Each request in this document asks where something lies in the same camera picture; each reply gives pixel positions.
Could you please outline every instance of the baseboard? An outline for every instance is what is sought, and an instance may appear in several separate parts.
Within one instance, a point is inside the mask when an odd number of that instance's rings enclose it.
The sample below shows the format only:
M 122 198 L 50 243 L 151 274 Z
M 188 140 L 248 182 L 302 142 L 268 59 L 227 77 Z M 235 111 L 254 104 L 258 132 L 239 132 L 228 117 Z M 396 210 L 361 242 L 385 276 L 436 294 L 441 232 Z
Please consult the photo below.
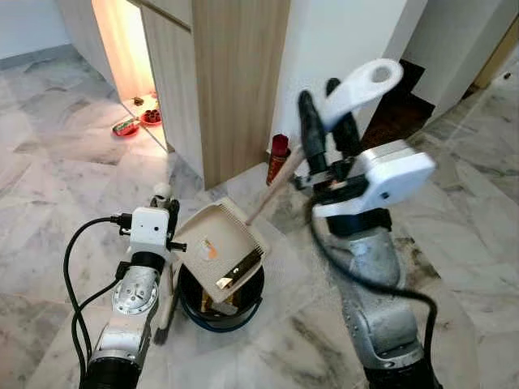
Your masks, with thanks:
M 65 58 L 71 55 L 77 55 L 78 52 L 73 45 L 60 45 L 15 55 L 14 57 L 0 59 L 0 71 L 9 69 L 10 67 L 25 65 L 31 62 L 44 61 L 46 59 Z

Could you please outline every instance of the beige dustpan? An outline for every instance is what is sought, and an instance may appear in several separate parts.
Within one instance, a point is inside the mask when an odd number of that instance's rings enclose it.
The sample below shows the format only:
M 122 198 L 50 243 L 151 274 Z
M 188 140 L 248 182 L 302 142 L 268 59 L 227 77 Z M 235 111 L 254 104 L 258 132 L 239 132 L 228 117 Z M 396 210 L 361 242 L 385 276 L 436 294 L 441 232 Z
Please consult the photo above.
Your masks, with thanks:
M 245 225 L 246 220 L 247 215 L 235 203 L 223 198 L 195 213 L 175 234 L 175 241 L 187 244 L 187 252 L 178 257 L 215 302 L 224 301 L 242 287 L 269 251 L 256 228 Z M 232 283 L 219 286 L 218 282 L 251 253 L 253 265 Z

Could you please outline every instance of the wooden stick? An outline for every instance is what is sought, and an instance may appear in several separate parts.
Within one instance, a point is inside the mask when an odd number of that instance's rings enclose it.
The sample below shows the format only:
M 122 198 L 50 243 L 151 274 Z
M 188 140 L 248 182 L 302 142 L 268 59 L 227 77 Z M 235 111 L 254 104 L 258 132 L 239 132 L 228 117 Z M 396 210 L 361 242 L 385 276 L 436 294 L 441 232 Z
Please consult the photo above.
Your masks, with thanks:
M 249 216 L 249 218 L 245 221 L 246 225 L 251 225 L 254 219 L 263 211 L 263 208 L 267 203 L 274 197 L 275 193 L 290 180 L 292 174 L 294 174 L 295 169 L 305 160 L 305 152 L 303 151 L 301 146 L 297 146 L 292 153 L 290 154 L 288 160 L 286 160 L 285 164 L 270 184 L 270 187 L 265 192 L 259 206 L 256 208 L 254 212 Z

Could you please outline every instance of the black bucket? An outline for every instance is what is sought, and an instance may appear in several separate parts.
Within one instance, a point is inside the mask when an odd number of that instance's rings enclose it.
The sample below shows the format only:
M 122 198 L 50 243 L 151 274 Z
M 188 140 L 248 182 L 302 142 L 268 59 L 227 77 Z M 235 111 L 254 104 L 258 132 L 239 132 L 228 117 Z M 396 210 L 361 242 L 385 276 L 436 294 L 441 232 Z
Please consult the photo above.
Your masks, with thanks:
M 178 291 L 182 308 L 196 324 L 213 332 L 230 332 L 247 324 L 260 307 L 265 282 L 262 267 L 235 293 L 238 295 L 238 311 L 232 315 L 202 312 L 202 285 L 187 267 L 181 266 L 178 274 Z

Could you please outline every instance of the black cable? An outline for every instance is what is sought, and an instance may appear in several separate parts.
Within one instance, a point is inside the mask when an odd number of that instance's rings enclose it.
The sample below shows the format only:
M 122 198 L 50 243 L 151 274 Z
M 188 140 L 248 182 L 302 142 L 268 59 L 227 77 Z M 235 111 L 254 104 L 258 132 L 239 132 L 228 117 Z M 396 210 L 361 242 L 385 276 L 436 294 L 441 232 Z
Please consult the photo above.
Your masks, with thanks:
M 94 293 L 92 296 L 90 296 L 89 298 L 87 298 L 85 301 L 83 301 L 81 303 L 81 305 L 79 306 L 79 314 L 78 313 L 74 313 L 74 316 L 72 317 L 72 334 L 75 334 L 75 338 L 76 339 L 77 339 L 77 331 L 78 331 L 78 329 L 77 329 L 78 317 L 79 317 L 79 315 L 83 316 L 83 314 L 81 314 L 81 311 L 84 309 L 85 306 L 90 304 L 92 301 L 97 299 L 99 296 L 101 296 L 102 294 L 105 294 L 106 292 L 111 290 L 115 285 L 117 285 L 118 282 L 119 282 L 119 279 L 116 279 L 116 280 L 112 281 L 111 284 L 105 286 L 99 292 Z
M 71 277 L 68 272 L 68 264 L 70 262 L 70 256 L 72 252 L 72 247 L 74 247 L 75 241 L 77 241 L 79 235 L 90 227 L 91 225 L 97 223 L 104 222 L 114 222 L 114 216 L 112 217 L 101 217 L 99 219 L 90 220 L 88 223 L 83 224 L 72 236 L 71 241 L 68 243 L 68 246 L 65 250 L 65 257 L 63 258 L 63 278 L 65 279 L 66 290 L 68 292 L 68 297 L 71 299 L 72 307 L 74 308 L 74 315 L 77 315 L 77 321 L 79 322 L 79 326 L 81 327 L 81 331 L 83 333 L 84 343 L 87 349 L 87 358 L 89 359 L 92 355 L 92 345 L 90 344 L 90 338 L 88 337 L 87 326 L 84 323 L 83 315 L 81 314 L 81 310 L 79 309 L 78 301 L 75 298 L 74 289 L 72 288 Z M 78 354 L 79 359 L 79 370 L 81 377 L 84 377 L 86 374 L 86 364 L 84 359 L 83 350 L 81 349 L 81 344 L 79 343 L 79 339 L 77 333 L 72 329 L 72 342 L 74 343 L 74 348 L 76 353 Z
M 418 300 L 428 305 L 429 307 L 429 315 L 427 316 L 427 324 L 425 329 L 425 339 L 423 342 L 423 348 L 424 348 L 424 354 L 427 363 L 429 364 L 429 367 L 432 370 L 432 363 L 431 363 L 431 345 L 432 345 L 432 334 L 434 331 L 436 316 L 438 314 L 438 306 L 436 305 L 435 301 L 427 296 L 426 294 L 415 292 L 414 290 L 410 289 L 397 289 L 392 286 L 388 286 L 386 284 L 380 284 L 378 282 L 375 282 L 373 280 L 369 280 L 367 278 L 361 277 L 356 275 L 355 273 L 351 272 L 348 268 L 340 265 L 339 261 L 336 259 L 335 255 L 328 250 L 328 248 L 323 243 L 323 240 L 317 233 L 317 230 L 314 225 L 314 217 L 313 217 L 313 207 L 320 202 L 319 196 L 312 197 L 310 201 L 307 204 L 306 211 L 305 211 L 305 217 L 307 220 L 307 223 L 310 225 L 310 232 L 312 235 L 312 238 L 314 240 L 314 243 L 317 245 L 317 247 L 320 250 L 320 253 L 326 257 L 330 263 L 344 276 L 355 282 L 356 284 L 359 284 L 363 286 L 366 289 L 371 290 L 374 293 L 378 294 L 389 294 L 393 296 L 403 297 L 403 298 L 409 298 L 412 300 Z

